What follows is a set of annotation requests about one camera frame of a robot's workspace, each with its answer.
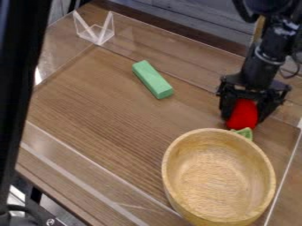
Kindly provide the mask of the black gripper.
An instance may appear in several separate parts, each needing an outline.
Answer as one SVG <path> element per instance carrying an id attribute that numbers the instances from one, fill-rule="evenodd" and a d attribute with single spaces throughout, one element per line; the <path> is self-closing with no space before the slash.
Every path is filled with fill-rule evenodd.
<path id="1" fill-rule="evenodd" d="M 222 76 L 216 89 L 222 118 L 230 118 L 236 99 L 249 99 L 258 102 L 258 122 L 262 123 L 283 104 L 290 91 L 291 86 L 275 79 L 267 87 L 255 87 L 246 82 L 240 73 Z"/>

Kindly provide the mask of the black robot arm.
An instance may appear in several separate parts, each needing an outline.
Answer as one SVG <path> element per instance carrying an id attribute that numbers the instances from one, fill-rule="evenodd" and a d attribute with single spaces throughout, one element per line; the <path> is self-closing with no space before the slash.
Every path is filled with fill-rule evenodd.
<path id="1" fill-rule="evenodd" d="M 236 101 L 257 103 L 257 121 L 263 122 L 283 104 L 291 86 L 275 80 L 291 58 L 302 66 L 302 0 L 232 0 L 247 23 L 265 20 L 258 41 L 247 51 L 240 70 L 220 78 L 216 90 L 223 119 L 231 118 Z"/>

